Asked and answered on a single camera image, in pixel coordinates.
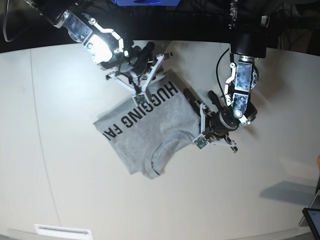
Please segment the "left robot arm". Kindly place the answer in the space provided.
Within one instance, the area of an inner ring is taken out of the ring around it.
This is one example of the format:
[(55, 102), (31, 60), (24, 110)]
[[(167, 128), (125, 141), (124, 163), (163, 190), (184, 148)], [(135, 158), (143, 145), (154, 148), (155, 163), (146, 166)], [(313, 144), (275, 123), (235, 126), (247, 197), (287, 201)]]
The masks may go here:
[(200, 116), (199, 135), (193, 140), (200, 150), (210, 144), (227, 146), (237, 152), (236, 142), (230, 139), (230, 132), (249, 126), (258, 113), (251, 102), (251, 92), (259, 80), (255, 60), (265, 58), (267, 47), (263, 43), (269, 16), (250, 16), (245, 13), (244, 1), (230, 2), (229, 29), (233, 33), (229, 48), (230, 77), (219, 84), (221, 96), (210, 90), (208, 97), (217, 108), (211, 111), (189, 88), (183, 93), (192, 108)]

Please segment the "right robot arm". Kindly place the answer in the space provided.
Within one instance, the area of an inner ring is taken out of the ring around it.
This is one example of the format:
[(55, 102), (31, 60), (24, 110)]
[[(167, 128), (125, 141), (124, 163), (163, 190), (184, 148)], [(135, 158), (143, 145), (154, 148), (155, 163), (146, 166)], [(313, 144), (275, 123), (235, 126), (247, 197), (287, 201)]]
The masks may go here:
[(28, 0), (56, 28), (65, 28), (69, 37), (90, 52), (102, 70), (112, 70), (106, 79), (115, 80), (131, 93), (136, 106), (151, 102), (149, 85), (158, 78), (163, 61), (172, 53), (153, 56), (153, 41), (141, 48), (124, 33), (103, 27), (99, 18), (85, 11), (84, 0)]

